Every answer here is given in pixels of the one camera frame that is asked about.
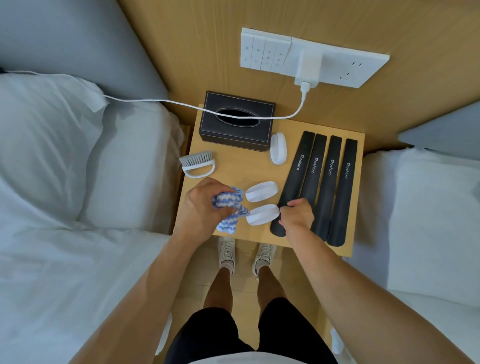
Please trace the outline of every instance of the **wall switch panel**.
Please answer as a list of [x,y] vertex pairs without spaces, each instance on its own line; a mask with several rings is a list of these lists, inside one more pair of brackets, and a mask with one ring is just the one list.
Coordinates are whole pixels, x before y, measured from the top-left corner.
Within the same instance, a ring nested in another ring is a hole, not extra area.
[[242,28],[241,67],[295,77],[303,52],[322,55],[320,82],[355,88],[362,86],[390,59],[387,54]]

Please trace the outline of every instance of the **white shirt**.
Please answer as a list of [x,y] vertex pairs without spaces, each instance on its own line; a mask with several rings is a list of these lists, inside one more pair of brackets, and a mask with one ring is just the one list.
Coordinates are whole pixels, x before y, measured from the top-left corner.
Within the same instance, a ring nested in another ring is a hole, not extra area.
[[214,356],[193,362],[195,364],[304,364],[285,356],[269,352],[239,352],[222,356]]

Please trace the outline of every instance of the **white sneaker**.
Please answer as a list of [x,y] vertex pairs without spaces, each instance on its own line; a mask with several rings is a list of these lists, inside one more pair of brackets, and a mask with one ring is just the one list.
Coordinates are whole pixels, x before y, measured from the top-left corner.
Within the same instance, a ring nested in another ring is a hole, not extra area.
[[235,239],[227,236],[218,238],[218,260],[220,268],[228,268],[230,275],[235,272]]
[[258,278],[258,271],[263,266],[270,266],[275,255],[276,245],[261,243],[258,253],[253,261],[252,272]]

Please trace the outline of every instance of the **gray headboard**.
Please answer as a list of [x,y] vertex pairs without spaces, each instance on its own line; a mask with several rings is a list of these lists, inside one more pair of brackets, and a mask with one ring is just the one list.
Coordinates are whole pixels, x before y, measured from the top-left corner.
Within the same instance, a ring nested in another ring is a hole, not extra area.
[[480,160],[480,101],[398,135],[401,142]]
[[67,73],[123,98],[168,98],[115,0],[4,0],[0,67]]

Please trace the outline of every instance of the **wooden nightstand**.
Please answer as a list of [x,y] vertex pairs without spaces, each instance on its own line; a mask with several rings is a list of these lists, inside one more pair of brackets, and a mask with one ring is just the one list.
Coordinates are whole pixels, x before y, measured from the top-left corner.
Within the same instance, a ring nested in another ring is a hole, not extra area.
[[[204,142],[198,134],[201,118],[202,112],[199,110],[197,113],[197,119],[195,121],[195,127],[193,129],[190,154],[205,150],[213,151],[216,168],[215,172],[211,174],[210,177],[215,178],[227,185],[241,188],[244,191],[260,182],[275,181],[277,183],[279,192],[267,200],[252,203],[244,199],[243,204],[249,210],[261,205],[278,203],[278,199],[280,198],[281,191],[287,179],[287,175],[303,131],[308,130],[310,132],[320,133],[326,135],[328,138],[331,135],[340,136],[342,138],[342,151],[347,138],[358,140],[357,160],[355,162],[355,176],[353,180],[353,191],[350,202],[350,213],[348,216],[345,244],[341,247],[331,247],[338,255],[351,256],[353,235],[355,231],[355,219],[357,216],[357,202],[365,134],[329,128],[321,125],[308,124],[294,120],[274,120],[272,133],[282,132],[287,140],[288,148],[287,161],[281,166],[276,166],[271,162],[268,152],[263,153],[248,149],[236,148],[233,146]],[[180,203],[182,203],[187,191],[193,188],[199,181],[200,179],[192,179],[185,176],[180,195]],[[217,230],[215,230],[214,234],[227,236],[226,233],[219,232]],[[259,226],[251,226],[244,218],[239,219],[237,231],[233,237],[258,243],[276,244],[290,247],[290,244],[285,237],[279,238],[270,232],[270,223]]]

